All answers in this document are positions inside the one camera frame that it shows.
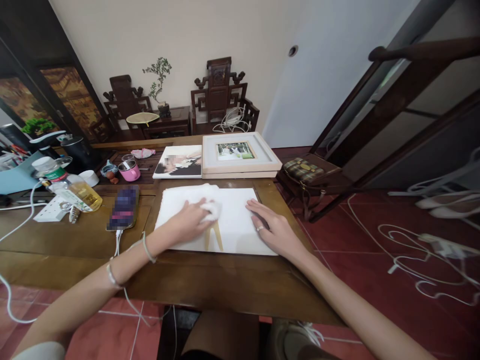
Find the shoe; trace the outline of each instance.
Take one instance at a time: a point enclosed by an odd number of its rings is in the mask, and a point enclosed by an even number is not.
[[[433,209],[473,199],[480,199],[480,192],[478,190],[450,192],[427,197],[418,201],[415,205],[420,209]]]
[[[308,322],[273,318],[268,337],[266,359],[336,359],[320,348],[319,338],[324,341],[324,337]]]
[[[463,219],[480,213],[480,198],[441,206],[430,211],[430,215],[441,219]]]

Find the potted plant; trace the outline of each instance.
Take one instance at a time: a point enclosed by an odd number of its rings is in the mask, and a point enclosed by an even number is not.
[[[25,126],[21,128],[21,131],[35,139],[39,136],[49,133],[56,127],[57,125],[50,120],[44,118],[32,118],[25,122]]]
[[[149,96],[155,99],[158,103],[158,111],[160,112],[161,118],[169,118],[170,117],[170,105],[167,104],[165,101],[160,102],[157,97],[162,92],[162,87],[164,85],[164,80],[167,77],[166,74],[170,74],[170,69],[172,66],[169,64],[169,61],[164,57],[159,57],[155,64],[147,67],[146,69],[142,69],[143,73],[150,73],[155,74],[158,76],[158,83],[153,82],[150,88],[150,92],[148,93]]]

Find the bonsai tree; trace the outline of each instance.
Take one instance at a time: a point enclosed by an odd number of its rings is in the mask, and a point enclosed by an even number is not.
[[[152,64],[146,69],[142,69],[143,73],[150,73],[158,75],[158,83],[153,82],[150,88],[149,96],[155,99],[157,103],[160,104],[160,101],[157,99],[157,96],[162,92],[162,86],[164,80],[167,77],[165,74],[170,74],[170,69],[172,66],[169,64],[169,61],[166,58],[159,57],[156,61],[156,64]]]
[[[44,133],[49,133],[50,130],[53,130],[57,127],[52,121],[44,118],[32,118],[25,122],[25,126],[21,128],[21,131],[25,134],[39,136]]]

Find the side table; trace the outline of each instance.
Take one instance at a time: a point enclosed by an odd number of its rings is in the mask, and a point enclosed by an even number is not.
[[[141,124],[141,129],[145,139],[150,140],[152,135],[172,132],[183,131],[183,136],[189,136],[192,134],[190,125],[190,106],[180,106],[170,108],[171,117],[159,118],[155,121],[146,124]]]

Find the woven fan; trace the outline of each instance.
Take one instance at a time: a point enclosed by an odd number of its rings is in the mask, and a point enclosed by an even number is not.
[[[130,124],[146,124],[149,126],[149,122],[157,120],[160,116],[151,112],[139,112],[130,115],[126,118],[126,122]]]

